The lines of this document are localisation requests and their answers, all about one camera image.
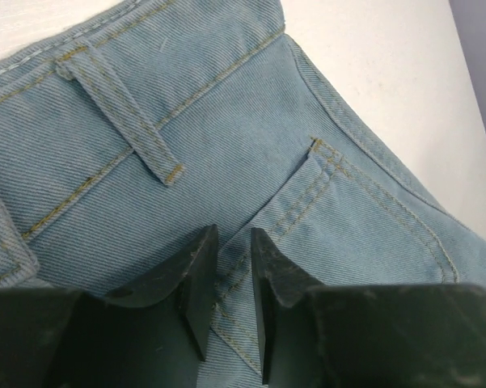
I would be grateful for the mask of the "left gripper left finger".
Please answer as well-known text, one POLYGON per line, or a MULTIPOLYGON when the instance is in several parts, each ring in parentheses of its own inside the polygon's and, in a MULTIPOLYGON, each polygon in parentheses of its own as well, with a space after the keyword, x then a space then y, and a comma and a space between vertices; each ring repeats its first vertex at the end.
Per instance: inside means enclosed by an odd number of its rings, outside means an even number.
POLYGON ((194 387, 217 261, 212 225, 103 297, 0 289, 0 387, 194 387))

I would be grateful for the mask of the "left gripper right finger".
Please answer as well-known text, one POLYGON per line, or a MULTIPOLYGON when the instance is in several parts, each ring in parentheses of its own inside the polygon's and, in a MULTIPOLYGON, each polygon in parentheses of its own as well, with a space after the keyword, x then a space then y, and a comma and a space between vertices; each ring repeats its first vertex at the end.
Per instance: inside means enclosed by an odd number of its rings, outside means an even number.
POLYGON ((486 387, 486 289, 328 286, 261 228, 251 270, 270 387, 486 387))

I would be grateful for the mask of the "light blue denim skirt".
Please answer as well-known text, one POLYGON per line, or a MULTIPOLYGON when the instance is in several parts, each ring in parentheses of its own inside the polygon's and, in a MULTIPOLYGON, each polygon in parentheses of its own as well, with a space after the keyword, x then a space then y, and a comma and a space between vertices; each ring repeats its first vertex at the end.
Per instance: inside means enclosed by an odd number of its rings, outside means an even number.
POLYGON ((0 61, 0 287, 101 295, 219 228, 201 387, 258 387, 250 230, 329 285, 473 283, 456 220, 277 1, 124 1, 0 61))

